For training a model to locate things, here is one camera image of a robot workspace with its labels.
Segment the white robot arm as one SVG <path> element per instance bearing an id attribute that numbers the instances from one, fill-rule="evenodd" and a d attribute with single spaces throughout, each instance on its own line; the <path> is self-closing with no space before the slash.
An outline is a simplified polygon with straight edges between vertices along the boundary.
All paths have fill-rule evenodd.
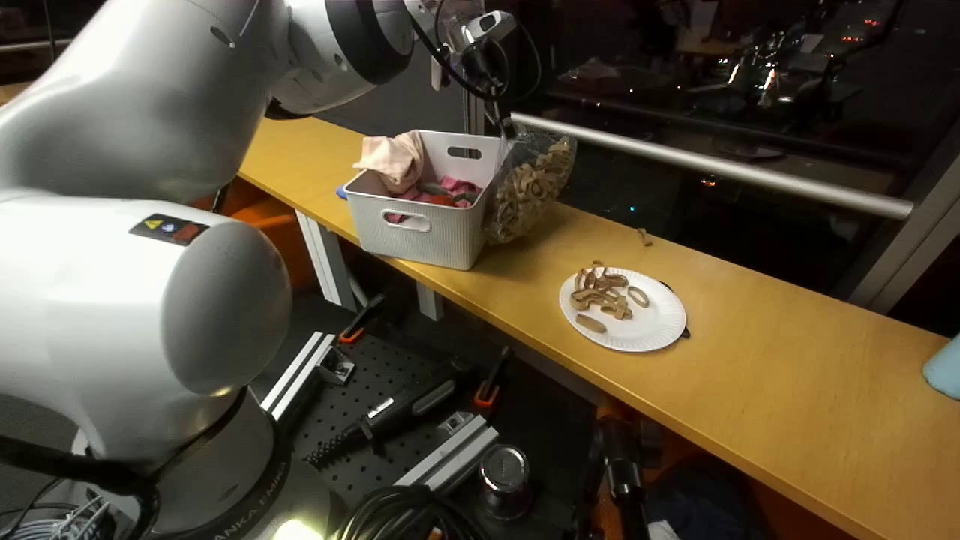
<path id="1" fill-rule="evenodd" d="M 74 422 L 7 442 L 46 489 L 2 540 L 274 540 L 340 502 L 251 395 L 291 278 L 206 211 L 271 107 L 318 115 L 450 29 L 507 37 L 485 0 L 104 0 L 0 107 L 0 393 Z"/>

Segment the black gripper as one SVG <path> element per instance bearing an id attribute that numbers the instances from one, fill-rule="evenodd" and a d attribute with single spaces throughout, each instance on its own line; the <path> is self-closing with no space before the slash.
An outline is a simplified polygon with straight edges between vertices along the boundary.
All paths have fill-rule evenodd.
<path id="1" fill-rule="evenodd" d="M 481 38 L 467 51 L 472 90 L 482 132 L 504 132 L 509 112 L 544 81 L 544 61 L 530 37 Z"/>

